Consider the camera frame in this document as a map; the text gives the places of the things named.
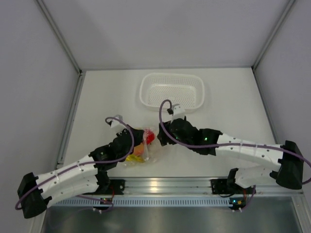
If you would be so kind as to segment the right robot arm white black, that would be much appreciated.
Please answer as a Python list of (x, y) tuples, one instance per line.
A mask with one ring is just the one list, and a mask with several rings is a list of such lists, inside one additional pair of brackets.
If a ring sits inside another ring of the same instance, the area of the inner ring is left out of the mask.
[(273, 182), (291, 190), (299, 190), (303, 186), (304, 160), (293, 141), (287, 140), (283, 145), (255, 144), (218, 130), (198, 129), (185, 118), (160, 122), (157, 138), (162, 146), (179, 144), (200, 155), (255, 163), (254, 167), (230, 170), (226, 185), (233, 193)]

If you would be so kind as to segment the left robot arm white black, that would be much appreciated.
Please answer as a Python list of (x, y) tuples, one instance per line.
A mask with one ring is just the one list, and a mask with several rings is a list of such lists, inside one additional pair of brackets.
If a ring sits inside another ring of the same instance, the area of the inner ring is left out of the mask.
[(17, 189), (16, 210), (33, 218), (53, 204), (82, 194), (104, 194), (110, 188), (108, 170), (125, 161), (144, 139), (144, 130), (124, 129), (107, 145), (60, 169), (23, 176)]

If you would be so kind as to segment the red fake tomato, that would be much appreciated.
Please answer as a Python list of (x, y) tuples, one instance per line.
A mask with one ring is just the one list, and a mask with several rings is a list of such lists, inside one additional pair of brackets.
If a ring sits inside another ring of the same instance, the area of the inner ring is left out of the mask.
[(146, 145), (151, 144), (155, 140), (155, 133), (152, 130), (146, 129), (144, 131), (144, 142)]

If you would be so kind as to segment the clear zip top bag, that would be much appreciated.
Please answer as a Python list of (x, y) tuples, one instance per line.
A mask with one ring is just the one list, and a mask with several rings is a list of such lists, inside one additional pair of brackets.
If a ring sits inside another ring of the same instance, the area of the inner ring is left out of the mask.
[(144, 158), (145, 162), (144, 163), (131, 163), (131, 162), (127, 162), (124, 161), (123, 167), (129, 168), (129, 167), (135, 167), (135, 166), (149, 166), (152, 164), (155, 164), (161, 160), (163, 160), (171, 151), (169, 146), (161, 146), (160, 141), (157, 138), (159, 129), (158, 127), (152, 125), (152, 126), (147, 126), (144, 128), (141, 128), (142, 130), (152, 130), (155, 133), (155, 140), (149, 144), (146, 145), (144, 142), (144, 138), (143, 138), (143, 142), (145, 145), (144, 148), (144, 154), (141, 156), (142, 158)]

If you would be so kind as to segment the orange fake fruit piece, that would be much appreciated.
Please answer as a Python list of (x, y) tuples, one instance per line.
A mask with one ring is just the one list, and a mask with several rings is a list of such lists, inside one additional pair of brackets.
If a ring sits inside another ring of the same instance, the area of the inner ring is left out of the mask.
[(142, 156), (144, 154), (144, 148), (145, 148), (144, 143), (141, 143), (141, 144), (135, 146), (134, 150), (133, 150), (133, 155), (134, 156)]

